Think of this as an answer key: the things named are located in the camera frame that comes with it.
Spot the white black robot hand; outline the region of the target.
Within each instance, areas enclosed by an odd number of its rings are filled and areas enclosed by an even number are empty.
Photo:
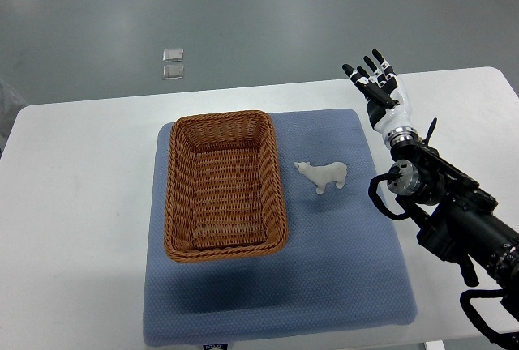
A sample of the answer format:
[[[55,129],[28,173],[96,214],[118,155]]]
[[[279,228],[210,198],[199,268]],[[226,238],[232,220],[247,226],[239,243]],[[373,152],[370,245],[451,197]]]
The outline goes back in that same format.
[[[405,85],[392,65],[376,49],[363,58],[367,68],[345,63],[342,70],[367,102],[372,129],[379,133],[387,148],[399,142],[415,142],[418,132],[410,120],[411,105]]]

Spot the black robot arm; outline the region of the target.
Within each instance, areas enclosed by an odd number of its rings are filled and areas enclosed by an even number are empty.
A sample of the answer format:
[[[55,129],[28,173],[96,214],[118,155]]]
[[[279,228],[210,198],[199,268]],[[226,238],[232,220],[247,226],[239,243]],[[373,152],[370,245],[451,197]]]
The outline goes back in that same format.
[[[414,128],[399,125],[384,141],[394,163],[371,180],[371,201],[389,219],[412,219],[419,227],[419,245],[460,267],[468,286],[460,295],[466,317],[490,342],[516,349],[518,334],[492,329],[472,301],[497,299],[518,316],[518,233],[494,216],[495,198],[444,160]]]

